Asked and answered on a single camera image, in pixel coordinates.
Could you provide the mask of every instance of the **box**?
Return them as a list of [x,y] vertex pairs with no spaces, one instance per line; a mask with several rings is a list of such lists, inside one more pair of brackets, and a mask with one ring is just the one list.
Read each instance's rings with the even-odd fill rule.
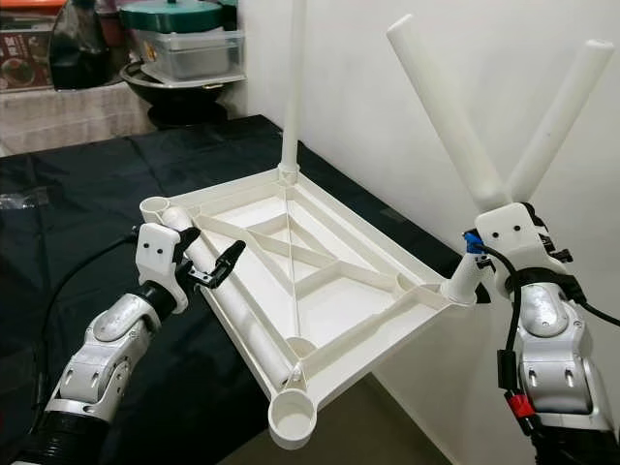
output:
[[164,83],[213,78],[227,81],[230,76],[243,74],[241,31],[132,32],[144,61],[142,70]]
[[47,50],[51,26],[0,30],[0,92],[51,87]]

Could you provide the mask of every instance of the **white wall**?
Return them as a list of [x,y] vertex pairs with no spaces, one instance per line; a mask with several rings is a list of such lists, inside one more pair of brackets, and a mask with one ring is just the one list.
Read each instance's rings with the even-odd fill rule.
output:
[[[417,14],[428,44],[460,82],[480,138],[507,177],[575,51],[620,46],[615,0],[309,0],[301,139],[335,167],[448,245],[476,210],[385,36]],[[241,111],[281,123],[290,0],[242,0],[248,83]],[[569,247],[591,302],[620,316],[620,53],[609,64],[533,201],[556,245]],[[496,388],[495,350],[509,307],[445,318],[377,372],[454,462],[533,463]],[[595,361],[620,419],[620,332],[592,322]]]

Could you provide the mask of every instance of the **white pipe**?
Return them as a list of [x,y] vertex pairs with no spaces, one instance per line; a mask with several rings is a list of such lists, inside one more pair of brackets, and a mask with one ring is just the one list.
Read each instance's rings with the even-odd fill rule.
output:
[[297,173],[297,141],[301,119],[301,89],[303,86],[303,56],[305,49],[306,0],[293,1],[291,20],[291,73],[289,96],[284,120],[282,161],[278,168],[286,173]]
[[613,53],[610,42],[588,41],[562,82],[508,182],[516,202],[527,202],[541,183]]
[[426,49],[414,17],[399,19],[387,37],[478,208],[487,211],[510,203],[499,174],[448,84],[448,76]]
[[[192,226],[187,212],[178,206],[172,206],[164,211],[162,222],[177,231],[183,231]],[[208,271],[215,264],[216,257],[201,237],[187,248],[185,255],[200,271]],[[276,390],[281,388],[288,380],[291,368],[264,327],[251,313],[243,295],[229,280],[224,281],[218,289],[212,292],[267,378]]]
[[481,283],[484,271],[478,268],[478,254],[465,254],[452,274],[452,277],[441,285],[441,293],[452,302],[460,305],[476,303],[476,288]]

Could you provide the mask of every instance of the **table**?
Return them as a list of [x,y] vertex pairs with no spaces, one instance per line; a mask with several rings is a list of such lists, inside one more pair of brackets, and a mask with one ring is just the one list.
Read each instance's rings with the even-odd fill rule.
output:
[[[139,203],[272,169],[262,116],[0,159],[0,462],[31,421],[31,344],[50,289],[78,260],[141,223]],[[300,145],[302,171],[440,274],[459,255]],[[137,285],[123,246],[65,288],[51,319],[57,380],[87,324]],[[169,318],[139,363],[101,463],[215,463],[266,428],[267,401],[204,300]]]

